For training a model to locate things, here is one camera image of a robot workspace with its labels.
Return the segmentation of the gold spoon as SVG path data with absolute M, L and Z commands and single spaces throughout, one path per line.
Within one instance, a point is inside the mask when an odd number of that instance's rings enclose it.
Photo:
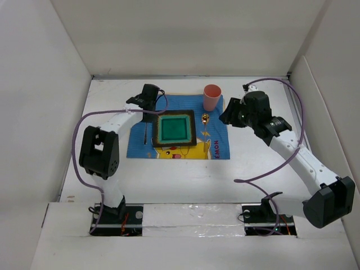
M 207 137 L 207 124 L 209 122 L 209 119 L 210 119 L 210 116 L 207 114 L 207 113 L 203 113 L 202 114 L 202 117 L 201 117 L 201 122 L 202 124 L 204 125 L 204 132 L 203 132 L 203 135 L 204 135 L 204 141 L 206 141 L 206 137 Z

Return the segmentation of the pink plastic cup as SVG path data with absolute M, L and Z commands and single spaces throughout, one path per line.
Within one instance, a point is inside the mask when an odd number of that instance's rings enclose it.
M 209 84 L 203 91 L 203 108 L 205 111 L 213 111 L 222 95 L 222 90 L 215 84 Z

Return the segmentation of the green square plate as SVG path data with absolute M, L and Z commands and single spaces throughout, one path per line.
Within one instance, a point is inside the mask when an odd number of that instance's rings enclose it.
M 196 146 L 195 113 L 193 110 L 167 110 L 152 124 L 154 147 Z

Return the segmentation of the gold fork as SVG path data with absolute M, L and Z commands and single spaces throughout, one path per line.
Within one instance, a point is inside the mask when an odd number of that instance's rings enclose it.
M 145 133 L 144 133 L 144 140 L 143 140 L 144 145 L 147 144 L 147 128 L 148 128 L 148 122 L 145 123 Z

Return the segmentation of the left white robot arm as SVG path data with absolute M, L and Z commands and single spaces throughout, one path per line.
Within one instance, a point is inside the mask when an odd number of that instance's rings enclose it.
M 113 223 L 125 218 L 125 197 L 118 180 L 114 178 L 120 165 L 119 140 L 139 122 L 150 122 L 159 112 L 156 110 L 158 94 L 165 92 L 153 84 L 145 84 L 142 92 L 129 98 L 122 109 L 96 111 L 85 115 L 113 114 L 104 124 L 88 126 L 84 130 L 79 154 L 79 165 L 92 176 L 95 185 L 81 183 L 96 188 L 101 193 L 99 217 L 107 217 Z

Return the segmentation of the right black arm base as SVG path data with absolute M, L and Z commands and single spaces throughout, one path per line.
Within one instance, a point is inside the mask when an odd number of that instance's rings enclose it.
M 293 217 L 280 214 L 276 223 L 277 216 L 268 197 L 260 202 L 242 204 L 241 209 L 242 213 L 237 219 L 244 224 L 246 236 L 265 236 L 273 229 L 275 236 L 297 235 Z

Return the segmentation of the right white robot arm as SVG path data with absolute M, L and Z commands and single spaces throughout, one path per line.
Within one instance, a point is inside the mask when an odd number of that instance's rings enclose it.
M 225 125 L 249 127 L 273 151 L 286 160 L 309 191 L 309 197 L 286 197 L 274 192 L 262 198 L 249 218 L 277 222 L 280 215 L 304 217 L 316 228 L 323 228 L 352 211 L 355 183 L 339 177 L 325 167 L 302 143 L 291 125 L 272 115 L 269 98 L 263 91 L 231 98 L 219 120 Z

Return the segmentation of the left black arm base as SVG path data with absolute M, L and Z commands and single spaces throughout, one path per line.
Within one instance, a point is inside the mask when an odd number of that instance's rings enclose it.
M 142 236 L 144 205 L 127 204 L 122 218 L 110 214 L 105 209 L 98 216 L 100 205 L 89 207 L 92 213 L 90 235 L 92 236 Z

